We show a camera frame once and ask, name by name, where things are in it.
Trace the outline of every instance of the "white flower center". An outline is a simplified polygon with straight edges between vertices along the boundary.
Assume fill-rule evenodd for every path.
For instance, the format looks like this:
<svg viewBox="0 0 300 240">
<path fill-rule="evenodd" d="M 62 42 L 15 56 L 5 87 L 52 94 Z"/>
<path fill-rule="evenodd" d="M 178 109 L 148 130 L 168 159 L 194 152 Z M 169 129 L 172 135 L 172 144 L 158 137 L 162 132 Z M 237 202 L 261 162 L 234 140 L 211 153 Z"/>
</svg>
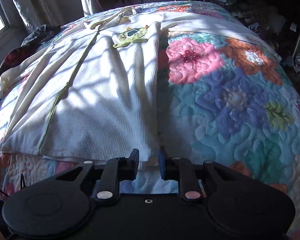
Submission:
<svg viewBox="0 0 300 240">
<path fill-rule="evenodd" d="M 248 61 L 250 61 L 252 63 L 256 63 L 258 65 L 262 65 L 263 60 L 260 57 L 258 57 L 257 53 L 249 52 L 249 51 L 245 51 L 244 53 L 246 54 Z"/>
</svg>

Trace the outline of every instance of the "floral quilt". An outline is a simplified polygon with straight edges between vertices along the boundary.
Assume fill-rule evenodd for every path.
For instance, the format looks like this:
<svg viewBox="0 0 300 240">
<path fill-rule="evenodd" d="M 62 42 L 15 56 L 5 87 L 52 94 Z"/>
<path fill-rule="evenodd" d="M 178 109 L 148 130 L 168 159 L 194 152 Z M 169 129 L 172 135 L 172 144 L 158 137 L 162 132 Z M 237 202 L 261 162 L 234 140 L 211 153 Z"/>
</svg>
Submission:
<svg viewBox="0 0 300 240">
<path fill-rule="evenodd" d="M 138 13 L 192 12 L 240 24 L 225 9 L 206 2 L 133 7 Z M 121 9 L 69 23 L 45 46 L 85 20 Z M 12 87 L 0 102 L 0 141 L 24 82 Z M 296 207 L 290 236 L 300 239 L 300 98 L 269 51 L 207 33 L 163 35 L 158 52 L 157 119 L 162 147 L 171 156 L 197 164 L 214 160 L 288 194 Z M 10 195 L 20 189 L 21 173 L 31 185 L 73 165 L 0 154 L 0 188 Z M 154 167 L 138 172 L 134 182 L 121 182 L 120 190 L 172 193 L 178 185 L 162 181 Z"/>
</svg>

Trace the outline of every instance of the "green trim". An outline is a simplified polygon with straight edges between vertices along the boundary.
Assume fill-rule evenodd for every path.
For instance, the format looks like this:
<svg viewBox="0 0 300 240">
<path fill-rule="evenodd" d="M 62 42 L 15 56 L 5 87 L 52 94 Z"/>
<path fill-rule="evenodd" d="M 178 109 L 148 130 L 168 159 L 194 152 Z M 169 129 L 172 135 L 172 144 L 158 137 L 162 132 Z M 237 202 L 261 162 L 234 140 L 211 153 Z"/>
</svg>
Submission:
<svg viewBox="0 0 300 240">
<path fill-rule="evenodd" d="M 86 49 L 84 50 L 84 52 L 83 52 L 81 58 L 79 59 L 77 65 L 75 66 L 74 70 L 73 70 L 72 73 L 71 73 L 71 76 L 70 76 L 70 78 L 69 78 L 69 81 L 68 81 L 68 82 L 66 83 L 66 85 L 63 87 L 63 89 L 58 93 L 56 99 L 54 100 L 53 105 L 52 105 L 52 109 L 51 109 L 50 112 L 49 112 L 48 124 L 47 124 L 46 130 L 45 130 L 45 133 L 44 133 L 44 135 L 43 135 L 43 138 L 42 138 L 42 140 L 41 140 L 41 142 L 40 142 L 39 152 L 41 151 L 41 148 L 42 148 L 42 146 L 43 146 L 43 144 L 44 144 L 44 141 L 45 141 L 45 139 L 46 139 L 46 137 L 47 137 L 49 125 L 50 125 L 52 116 L 53 116 L 53 114 L 54 114 L 54 112 L 55 112 L 55 110 L 56 110 L 57 104 L 58 104 L 58 102 L 59 102 L 59 100 L 60 100 L 60 97 L 61 97 L 62 94 L 68 89 L 69 84 L 73 82 L 73 80 L 74 80 L 74 78 L 75 78 L 75 76 L 76 76 L 76 74 L 77 74 L 79 68 L 81 67 L 82 63 L 84 62 L 84 60 L 85 60 L 86 56 L 88 55 L 88 53 L 89 53 L 91 47 L 92 47 L 92 46 L 94 45 L 94 43 L 96 42 L 98 34 L 99 34 L 99 30 L 97 31 L 97 33 L 94 35 L 94 37 L 92 38 L 92 40 L 90 41 L 90 43 L 88 44 L 88 46 L 86 47 Z"/>
</svg>

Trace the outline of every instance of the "blue flower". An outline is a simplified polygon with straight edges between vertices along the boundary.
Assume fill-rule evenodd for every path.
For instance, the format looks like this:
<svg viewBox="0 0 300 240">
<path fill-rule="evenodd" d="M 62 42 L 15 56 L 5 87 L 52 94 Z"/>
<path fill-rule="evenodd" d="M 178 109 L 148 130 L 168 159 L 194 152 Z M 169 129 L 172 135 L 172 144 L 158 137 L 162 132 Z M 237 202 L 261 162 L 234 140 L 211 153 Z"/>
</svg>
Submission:
<svg viewBox="0 0 300 240">
<path fill-rule="evenodd" d="M 268 126 L 263 107 L 269 101 L 268 95 L 240 68 L 221 68 L 202 79 L 211 88 L 196 103 L 214 114 L 216 127 L 224 138 L 240 132 L 244 123 L 260 129 Z"/>
</svg>

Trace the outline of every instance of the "frog applique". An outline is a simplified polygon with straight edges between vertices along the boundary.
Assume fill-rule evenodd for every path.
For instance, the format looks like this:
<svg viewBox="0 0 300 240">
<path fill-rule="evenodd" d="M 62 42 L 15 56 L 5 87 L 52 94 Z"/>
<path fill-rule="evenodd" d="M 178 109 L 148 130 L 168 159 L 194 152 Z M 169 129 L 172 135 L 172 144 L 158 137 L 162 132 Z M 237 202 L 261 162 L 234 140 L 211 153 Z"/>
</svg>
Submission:
<svg viewBox="0 0 300 240">
<path fill-rule="evenodd" d="M 119 40 L 122 41 L 122 43 L 113 44 L 113 47 L 114 48 L 127 47 L 131 43 L 148 41 L 148 39 L 142 39 L 142 37 L 146 35 L 148 28 L 149 28 L 148 25 L 146 25 L 146 27 L 144 28 L 132 29 L 130 27 L 127 27 L 126 31 L 119 35 Z"/>
</svg>

